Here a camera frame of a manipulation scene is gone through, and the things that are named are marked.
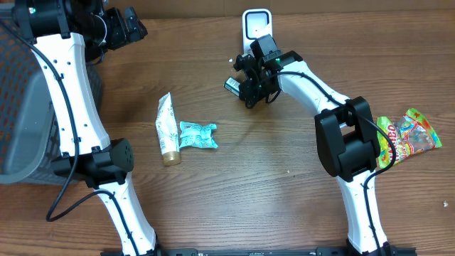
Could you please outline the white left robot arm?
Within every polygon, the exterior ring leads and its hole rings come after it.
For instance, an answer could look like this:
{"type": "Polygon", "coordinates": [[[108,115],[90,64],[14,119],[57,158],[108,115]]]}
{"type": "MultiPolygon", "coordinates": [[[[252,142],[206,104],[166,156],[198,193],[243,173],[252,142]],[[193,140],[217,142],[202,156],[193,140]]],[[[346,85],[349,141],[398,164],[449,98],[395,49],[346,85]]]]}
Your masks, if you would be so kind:
{"type": "Polygon", "coordinates": [[[60,156],[53,172],[82,181],[104,203],[123,255],[155,255],[158,242],[132,181],[134,156],[126,139],[110,139],[100,120],[87,69],[104,54],[143,39],[134,8],[105,9],[103,1],[19,0],[12,9],[17,39],[43,71],[58,121],[60,156]]]}

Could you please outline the green haribo candy bag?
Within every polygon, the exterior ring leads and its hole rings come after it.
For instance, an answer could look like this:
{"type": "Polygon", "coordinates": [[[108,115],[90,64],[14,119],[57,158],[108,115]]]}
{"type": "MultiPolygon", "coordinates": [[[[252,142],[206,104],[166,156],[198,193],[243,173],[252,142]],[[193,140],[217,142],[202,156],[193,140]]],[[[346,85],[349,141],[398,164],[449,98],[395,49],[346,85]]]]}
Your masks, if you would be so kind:
{"type": "Polygon", "coordinates": [[[388,135],[395,147],[395,164],[411,155],[442,146],[427,118],[415,108],[408,109],[396,122],[387,117],[378,117],[377,126],[388,135]]]}

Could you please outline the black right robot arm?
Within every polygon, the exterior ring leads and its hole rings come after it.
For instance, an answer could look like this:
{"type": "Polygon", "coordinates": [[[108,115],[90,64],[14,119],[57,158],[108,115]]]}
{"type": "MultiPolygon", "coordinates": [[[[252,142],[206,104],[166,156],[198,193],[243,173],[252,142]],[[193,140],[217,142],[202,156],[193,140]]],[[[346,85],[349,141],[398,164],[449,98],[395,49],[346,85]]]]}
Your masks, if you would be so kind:
{"type": "Polygon", "coordinates": [[[233,67],[246,76],[239,97],[247,108],[260,100],[272,102],[283,92],[314,116],[318,157],[341,189],[350,254],[384,255],[387,237],[375,196],[380,144],[367,101],[331,89],[299,54],[278,49],[270,35],[253,41],[251,52],[237,56],[233,67]]]}

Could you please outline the white tube with gold cap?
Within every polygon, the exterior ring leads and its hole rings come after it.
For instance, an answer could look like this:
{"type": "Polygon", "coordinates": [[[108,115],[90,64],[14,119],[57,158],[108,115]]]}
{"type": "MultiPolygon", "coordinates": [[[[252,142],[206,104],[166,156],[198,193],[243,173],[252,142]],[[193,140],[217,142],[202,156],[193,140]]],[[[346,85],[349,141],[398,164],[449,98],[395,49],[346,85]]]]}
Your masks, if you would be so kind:
{"type": "Polygon", "coordinates": [[[181,155],[178,142],[178,127],[170,92],[159,100],[156,131],[164,165],[174,166],[180,164],[181,155]]]}

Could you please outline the green axe brand box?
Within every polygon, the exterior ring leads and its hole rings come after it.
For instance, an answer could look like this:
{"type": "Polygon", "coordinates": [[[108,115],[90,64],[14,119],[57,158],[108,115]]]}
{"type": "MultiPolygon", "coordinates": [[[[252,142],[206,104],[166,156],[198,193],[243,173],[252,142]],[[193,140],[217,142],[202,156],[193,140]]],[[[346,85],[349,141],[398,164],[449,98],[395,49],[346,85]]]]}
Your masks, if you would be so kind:
{"type": "Polygon", "coordinates": [[[240,96],[240,83],[235,78],[229,77],[224,83],[224,88],[236,97],[240,96]]]}

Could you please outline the teal packet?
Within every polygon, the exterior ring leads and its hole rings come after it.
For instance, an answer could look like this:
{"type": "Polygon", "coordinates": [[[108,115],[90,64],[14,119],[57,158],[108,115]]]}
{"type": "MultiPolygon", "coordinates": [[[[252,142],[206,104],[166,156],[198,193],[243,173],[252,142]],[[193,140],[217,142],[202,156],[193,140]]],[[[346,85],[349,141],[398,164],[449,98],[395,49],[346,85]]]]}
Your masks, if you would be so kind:
{"type": "Polygon", "coordinates": [[[213,130],[217,128],[216,124],[202,126],[192,122],[180,122],[181,143],[179,148],[191,146],[200,149],[217,149],[218,145],[213,138],[213,130]]]}

